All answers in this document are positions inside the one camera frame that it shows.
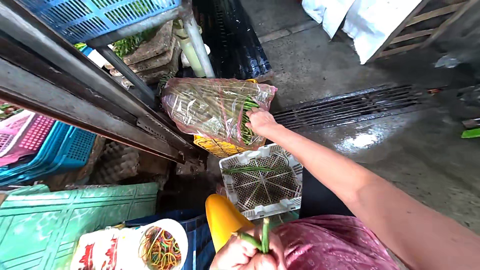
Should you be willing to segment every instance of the yellow rubber boot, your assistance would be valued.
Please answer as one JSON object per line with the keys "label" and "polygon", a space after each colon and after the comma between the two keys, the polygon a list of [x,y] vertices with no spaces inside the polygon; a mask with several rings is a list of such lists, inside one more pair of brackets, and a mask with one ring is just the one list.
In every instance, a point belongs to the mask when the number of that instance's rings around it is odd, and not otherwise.
{"label": "yellow rubber boot", "polygon": [[210,195],[205,201],[205,211],[215,252],[225,245],[233,232],[242,227],[248,229],[255,227],[225,196]]}

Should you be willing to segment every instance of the concrete floor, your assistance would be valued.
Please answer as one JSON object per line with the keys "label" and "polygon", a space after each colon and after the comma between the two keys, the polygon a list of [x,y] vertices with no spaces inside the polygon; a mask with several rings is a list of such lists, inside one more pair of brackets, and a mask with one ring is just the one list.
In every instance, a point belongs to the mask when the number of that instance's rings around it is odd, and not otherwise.
{"label": "concrete floor", "polygon": [[[241,0],[257,35],[311,20],[295,0]],[[321,25],[262,44],[278,87],[272,110],[386,83],[421,87],[469,84],[465,74],[434,69],[438,53],[413,50],[360,65],[351,40],[329,41]],[[460,139],[462,126],[430,109],[302,135],[352,158],[423,204],[480,233],[479,140]]]}

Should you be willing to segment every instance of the pink shirt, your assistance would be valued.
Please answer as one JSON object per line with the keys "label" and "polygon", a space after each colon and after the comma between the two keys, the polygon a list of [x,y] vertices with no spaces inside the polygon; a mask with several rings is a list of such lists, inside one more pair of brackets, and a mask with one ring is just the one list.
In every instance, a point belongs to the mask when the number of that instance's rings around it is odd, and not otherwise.
{"label": "pink shirt", "polygon": [[316,216],[275,229],[289,270],[398,270],[380,240],[355,218]]}

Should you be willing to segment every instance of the floor drain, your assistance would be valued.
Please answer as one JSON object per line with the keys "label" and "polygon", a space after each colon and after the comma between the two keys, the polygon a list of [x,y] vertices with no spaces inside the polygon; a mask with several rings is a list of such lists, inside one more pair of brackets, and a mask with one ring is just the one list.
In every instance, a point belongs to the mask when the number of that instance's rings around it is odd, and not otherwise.
{"label": "floor drain", "polygon": [[288,129],[328,128],[431,107],[424,91],[412,86],[380,86],[290,106],[274,114]]}

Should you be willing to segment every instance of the hand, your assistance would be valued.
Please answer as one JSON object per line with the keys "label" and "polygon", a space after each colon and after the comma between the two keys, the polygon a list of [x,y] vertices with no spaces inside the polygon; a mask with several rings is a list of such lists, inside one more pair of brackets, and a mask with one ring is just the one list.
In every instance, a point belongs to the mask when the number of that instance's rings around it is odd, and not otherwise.
{"label": "hand", "polygon": [[[262,228],[259,226],[245,232],[260,239]],[[215,255],[210,270],[286,270],[280,238],[273,233],[269,233],[268,237],[270,252],[262,254],[252,244],[239,237],[231,236]]]}
{"label": "hand", "polygon": [[251,128],[253,132],[260,136],[268,137],[268,135],[271,134],[272,129],[275,126],[278,126],[273,115],[262,108],[254,107],[252,110],[247,111],[246,114],[249,117],[250,122],[246,123],[245,126]]}

